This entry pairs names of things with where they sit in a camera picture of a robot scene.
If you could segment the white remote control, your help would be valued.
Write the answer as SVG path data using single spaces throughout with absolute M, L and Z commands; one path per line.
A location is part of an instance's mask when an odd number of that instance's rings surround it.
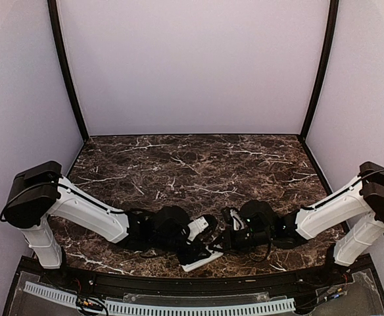
M 209 257 L 207 257 L 205 259 L 200 259 L 194 263 L 182 265 L 181 267 L 186 273 L 189 273 L 191 271 L 194 271 L 195 269 L 198 269 L 198 268 L 200 268 L 206 264 L 209 264 L 209 263 L 221 258 L 223 255 L 224 254 L 222 252 L 213 251 Z

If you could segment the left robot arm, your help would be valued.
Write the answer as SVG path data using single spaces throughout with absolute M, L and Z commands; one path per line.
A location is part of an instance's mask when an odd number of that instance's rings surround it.
M 60 287 L 74 282 L 74 272 L 64 263 L 61 247 L 51 231 L 49 215 L 82 226 L 110 243 L 131 251 L 150 248 L 176 255 L 185 271 L 204 265 L 211 257 L 198 236 L 209 223 L 204 217 L 191 220 L 176 205 L 157 212 L 111 207 L 77 188 L 61 173 L 61 165 L 48 161 L 18 173 L 0 221 L 21 231 L 41 266 Z

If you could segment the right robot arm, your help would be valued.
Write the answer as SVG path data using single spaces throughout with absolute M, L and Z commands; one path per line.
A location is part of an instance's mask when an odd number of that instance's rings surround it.
M 328 262 L 317 272 L 318 281 L 332 285 L 357 257 L 379 237 L 384 237 L 384 167 L 367 161 L 348 184 L 322 200 L 278 215 L 266 201 L 250 200 L 240 209 L 225 209 L 234 230 L 226 228 L 210 245 L 210 250 L 234 253 L 267 245 L 290 250 L 321 232 L 350 218 L 358 222 L 332 245 Z

